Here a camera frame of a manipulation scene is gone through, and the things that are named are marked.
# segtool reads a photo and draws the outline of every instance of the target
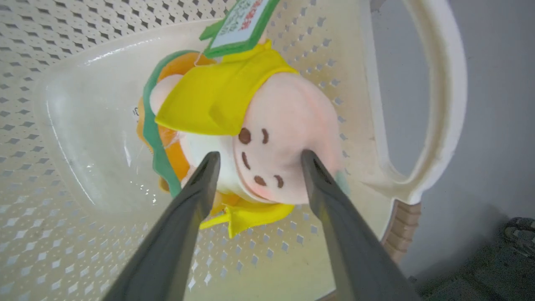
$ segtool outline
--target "yellow fabric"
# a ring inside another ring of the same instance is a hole
[[[298,73],[269,40],[219,64],[196,66],[167,96],[155,121],[175,131],[237,135],[256,91],[279,72]]]
[[[294,205],[250,203],[240,199],[234,206],[227,205],[223,215],[201,223],[200,229],[228,222],[228,237],[248,228],[280,221],[292,212]]]

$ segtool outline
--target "plush toy face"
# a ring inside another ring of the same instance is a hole
[[[311,82],[292,73],[271,76],[253,97],[233,138],[242,181],[258,196],[306,204],[301,152],[314,151],[334,175],[341,170],[337,115]]]

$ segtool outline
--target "orange plush part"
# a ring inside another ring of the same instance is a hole
[[[208,59],[204,55],[201,55],[201,57],[199,57],[198,53],[190,52],[190,53],[181,55],[175,58],[174,60],[170,61],[160,72],[160,75],[158,76],[158,82],[174,74],[180,74],[180,75],[186,74],[186,72],[188,72],[191,68],[195,66],[195,61],[197,59],[198,59],[197,65],[209,65],[209,64],[216,63],[216,61],[214,61],[213,59]],[[141,141],[143,141],[147,145],[147,147],[149,147],[150,151],[152,152],[152,148],[150,147],[148,142],[143,137],[143,124],[145,120],[145,109],[143,106],[143,98],[140,99],[139,103],[137,104],[137,111],[139,114],[139,121],[136,127],[137,136],[139,137],[139,139],[141,139]],[[184,179],[184,177],[188,173],[189,163],[186,160],[186,157],[184,156],[184,153],[182,151],[182,148],[180,147],[180,144],[171,143],[173,138],[176,136],[177,132],[159,125],[158,133],[160,135],[160,139],[162,140],[162,144],[164,145],[167,159],[169,160],[171,167],[173,168],[175,174],[177,175],[178,180],[182,181],[182,179]],[[158,185],[162,190],[169,192],[169,185],[163,178],[159,179]]]

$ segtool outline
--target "green tag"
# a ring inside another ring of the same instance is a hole
[[[208,26],[201,41],[212,39],[207,58],[251,50],[260,40],[279,0],[238,0],[225,19]]]

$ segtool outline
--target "green wavy trim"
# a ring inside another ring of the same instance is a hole
[[[173,198],[180,193],[182,188],[180,186],[180,181],[178,180],[177,175],[174,173],[169,159],[167,158],[167,154],[165,153],[162,140],[158,133],[158,125],[156,122],[154,122],[156,116],[150,109],[149,98],[150,92],[152,89],[154,89],[154,86],[156,86],[158,82],[158,77],[160,76],[162,69],[175,58],[190,52],[198,53],[198,51],[195,50],[182,50],[166,56],[158,63],[158,65],[156,65],[154,71],[149,77],[149,80],[143,88],[143,106],[145,109],[143,137],[145,137],[145,140],[152,147],[152,152],[154,153],[154,156],[152,157],[152,169],[154,169],[154,171],[167,182],[169,185],[169,192]]]

